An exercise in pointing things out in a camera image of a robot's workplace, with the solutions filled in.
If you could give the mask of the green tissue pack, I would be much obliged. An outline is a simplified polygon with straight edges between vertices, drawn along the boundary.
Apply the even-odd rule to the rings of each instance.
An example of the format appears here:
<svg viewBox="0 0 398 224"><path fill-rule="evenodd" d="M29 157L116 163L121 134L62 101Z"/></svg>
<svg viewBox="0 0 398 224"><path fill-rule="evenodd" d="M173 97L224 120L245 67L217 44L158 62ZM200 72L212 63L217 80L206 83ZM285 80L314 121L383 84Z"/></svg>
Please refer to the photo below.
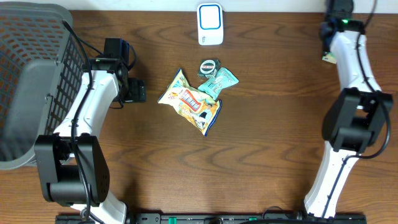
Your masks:
<svg viewBox="0 0 398 224"><path fill-rule="evenodd" d="M331 52L324 52L322 55L322 60L328 62L328 63L333 63L336 64L336 58Z"/></svg>

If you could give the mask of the yellow snack bag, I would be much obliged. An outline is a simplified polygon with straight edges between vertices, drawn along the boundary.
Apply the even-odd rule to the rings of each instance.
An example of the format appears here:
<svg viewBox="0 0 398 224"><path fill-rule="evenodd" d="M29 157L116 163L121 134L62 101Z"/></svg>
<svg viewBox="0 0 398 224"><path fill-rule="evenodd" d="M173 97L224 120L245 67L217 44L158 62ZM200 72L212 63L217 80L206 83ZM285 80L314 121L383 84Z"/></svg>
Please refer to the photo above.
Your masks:
<svg viewBox="0 0 398 224"><path fill-rule="evenodd" d="M190 86L181 68L158 99L159 104L170 105L187 121L207 136L221 112L223 102Z"/></svg>

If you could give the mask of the round green label snack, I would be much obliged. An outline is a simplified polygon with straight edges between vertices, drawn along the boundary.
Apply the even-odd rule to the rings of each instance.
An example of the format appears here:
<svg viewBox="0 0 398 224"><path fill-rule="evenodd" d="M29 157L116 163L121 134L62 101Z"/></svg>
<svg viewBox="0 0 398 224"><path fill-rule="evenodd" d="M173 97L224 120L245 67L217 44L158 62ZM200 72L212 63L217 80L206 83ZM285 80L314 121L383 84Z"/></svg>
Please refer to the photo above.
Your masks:
<svg viewBox="0 0 398 224"><path fill-rule="evenodd" d="M214 78L220 69L220 61L218 59L203 60L200 64L198 76L201 78Z"/></svg>

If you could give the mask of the teal snack pouch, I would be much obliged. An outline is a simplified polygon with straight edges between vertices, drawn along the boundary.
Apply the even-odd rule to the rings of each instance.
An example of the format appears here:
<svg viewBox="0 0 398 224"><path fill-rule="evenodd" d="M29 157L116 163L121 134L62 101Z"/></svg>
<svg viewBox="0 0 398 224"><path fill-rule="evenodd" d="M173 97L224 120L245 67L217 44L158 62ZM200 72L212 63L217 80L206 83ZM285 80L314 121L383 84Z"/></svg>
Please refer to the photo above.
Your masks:
<svg viewBox="0 0 398 224"><path fill-rule="evenodd" d="M231 87L239 83L239 80L227 68L222 67L218 70L216 77L209 78L205 83L201 84L198 89L216 100L225 88Z"/></svg>

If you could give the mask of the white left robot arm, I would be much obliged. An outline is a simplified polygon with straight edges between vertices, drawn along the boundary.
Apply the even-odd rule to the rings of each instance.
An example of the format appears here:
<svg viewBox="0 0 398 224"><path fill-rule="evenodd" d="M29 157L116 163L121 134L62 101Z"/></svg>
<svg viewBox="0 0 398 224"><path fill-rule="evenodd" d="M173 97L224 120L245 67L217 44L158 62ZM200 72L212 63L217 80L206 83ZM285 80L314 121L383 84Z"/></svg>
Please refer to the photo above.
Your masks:
<svg viewBox="0 0 398 224"><path fill-rule="evenodd" d="M75 101L53 134L34 144L43 197L79 211L67 223L133 223L127 205L109 189L109 168L98 136L111 103L142 103L146 87L120 59L93 58Z"/></svg>

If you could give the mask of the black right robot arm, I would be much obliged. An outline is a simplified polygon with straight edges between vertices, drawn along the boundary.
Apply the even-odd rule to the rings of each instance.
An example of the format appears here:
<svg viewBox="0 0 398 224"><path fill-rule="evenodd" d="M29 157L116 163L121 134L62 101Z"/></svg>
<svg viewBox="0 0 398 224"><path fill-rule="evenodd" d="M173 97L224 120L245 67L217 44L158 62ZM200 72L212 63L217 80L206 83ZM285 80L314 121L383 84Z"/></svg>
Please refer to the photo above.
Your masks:
<svg viewBox="0 0 398 224"><path fill-rule="evenodd" d="M380 155L391 137L392 95L384 93L371 70L365 25L348 18L327 17L320 38L338 69L341 93L326 113L322 163L304 198L308 216L330 220L345 182L360 159Z"/></svg>

